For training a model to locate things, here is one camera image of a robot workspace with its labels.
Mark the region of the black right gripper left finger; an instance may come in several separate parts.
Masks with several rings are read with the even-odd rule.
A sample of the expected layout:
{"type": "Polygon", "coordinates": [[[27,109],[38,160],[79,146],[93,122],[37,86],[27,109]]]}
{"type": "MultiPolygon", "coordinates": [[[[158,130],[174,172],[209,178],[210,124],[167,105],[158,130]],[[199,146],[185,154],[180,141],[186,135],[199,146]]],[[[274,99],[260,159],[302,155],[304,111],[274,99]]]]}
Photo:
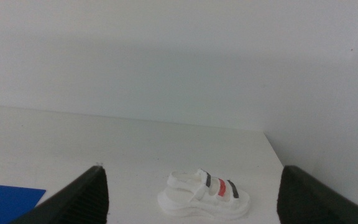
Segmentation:
{"type": "Polygon", "coordinates": [[[13,224],[97,223],[108,220],[106,171],[93,166],[46,201],[16,218],[13,224]]]}

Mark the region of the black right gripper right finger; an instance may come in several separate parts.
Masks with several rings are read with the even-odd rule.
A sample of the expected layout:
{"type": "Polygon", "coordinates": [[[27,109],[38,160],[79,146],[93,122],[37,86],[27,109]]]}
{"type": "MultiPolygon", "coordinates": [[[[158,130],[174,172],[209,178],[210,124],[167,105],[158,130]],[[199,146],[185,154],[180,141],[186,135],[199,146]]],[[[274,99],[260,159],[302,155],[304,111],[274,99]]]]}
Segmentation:
{"type": "Polygon", "coordinates": [[[285,224],[358,224],[358,205],[297,166],[282,171],[277,213],[285,224]]]}

